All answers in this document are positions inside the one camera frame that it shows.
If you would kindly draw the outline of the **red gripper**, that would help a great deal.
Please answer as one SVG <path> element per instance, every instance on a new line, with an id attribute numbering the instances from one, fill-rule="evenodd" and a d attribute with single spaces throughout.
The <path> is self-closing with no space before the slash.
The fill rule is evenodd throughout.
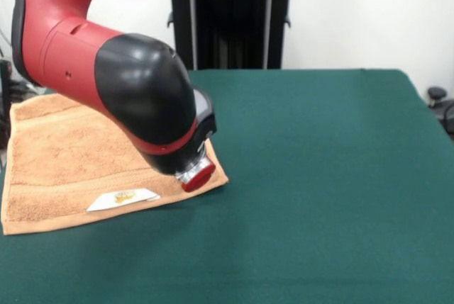
<path id="1" fill-rule="evenodd" d="M 184 191 L 192 192 L 201 188 L 216 169 L 210 159 L 200 159 L 191 169 L 180 175 L 180 183 Z"/>

